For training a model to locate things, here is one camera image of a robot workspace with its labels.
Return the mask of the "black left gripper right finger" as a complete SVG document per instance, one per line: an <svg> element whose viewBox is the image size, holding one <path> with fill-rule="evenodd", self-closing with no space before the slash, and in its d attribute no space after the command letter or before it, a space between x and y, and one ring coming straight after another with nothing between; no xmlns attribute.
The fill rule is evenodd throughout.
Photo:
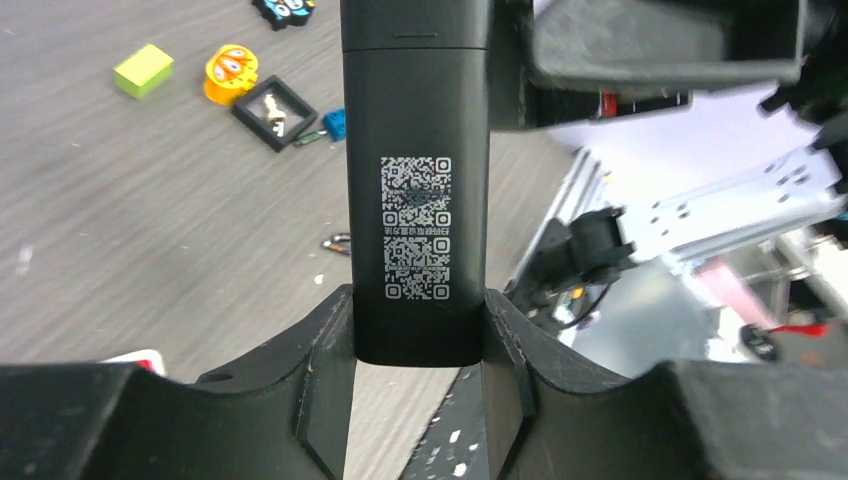
<svg viewBox="0 0 848 480"><path fill-rule="evenodd" d="M494 479L843 479L843 369L664 361L623 378L486 295Z"/></svg>

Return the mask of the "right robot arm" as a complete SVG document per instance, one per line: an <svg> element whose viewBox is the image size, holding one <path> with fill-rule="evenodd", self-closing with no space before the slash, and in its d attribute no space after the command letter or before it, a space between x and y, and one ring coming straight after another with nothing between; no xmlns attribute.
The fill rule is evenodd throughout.
<svg viewBox="0 0 848 480"><path fill-rule="evenodd" d="M773 81L761 111L824 127L814 151L847 140L843 1L497 1L492 121L531 130L603 119L604 103Z"/></svg>

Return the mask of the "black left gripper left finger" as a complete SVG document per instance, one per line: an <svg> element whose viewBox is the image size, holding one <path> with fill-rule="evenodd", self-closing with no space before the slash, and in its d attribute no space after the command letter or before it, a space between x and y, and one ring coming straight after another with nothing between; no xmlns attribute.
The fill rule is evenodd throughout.
<svg viewBox="0 0 848 480"><path fill-rule="evenodd" d="M179 383L129 363L1 370L5 479L339 479L356 360L342 286L241 357Z"/></svg>

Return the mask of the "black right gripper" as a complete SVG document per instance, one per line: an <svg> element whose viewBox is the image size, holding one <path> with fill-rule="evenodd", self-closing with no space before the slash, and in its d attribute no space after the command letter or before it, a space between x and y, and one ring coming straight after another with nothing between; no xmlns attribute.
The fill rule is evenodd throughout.
<svg viewBox="0 0 848 480"><path fill-rule="evenodd" d="M490 52L496 130L613 117L623 104L801 72L809 1L498 1Z"/></svg>

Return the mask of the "black remote control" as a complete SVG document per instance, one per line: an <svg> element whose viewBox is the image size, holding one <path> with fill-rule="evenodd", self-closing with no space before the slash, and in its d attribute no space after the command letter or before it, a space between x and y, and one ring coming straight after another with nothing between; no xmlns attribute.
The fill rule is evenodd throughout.
<svg viewBox="0 0 848 480"><path fill-rule="evenodd" d="M355 348L366 363L481 359L489 1L344 1Z"/></svg>

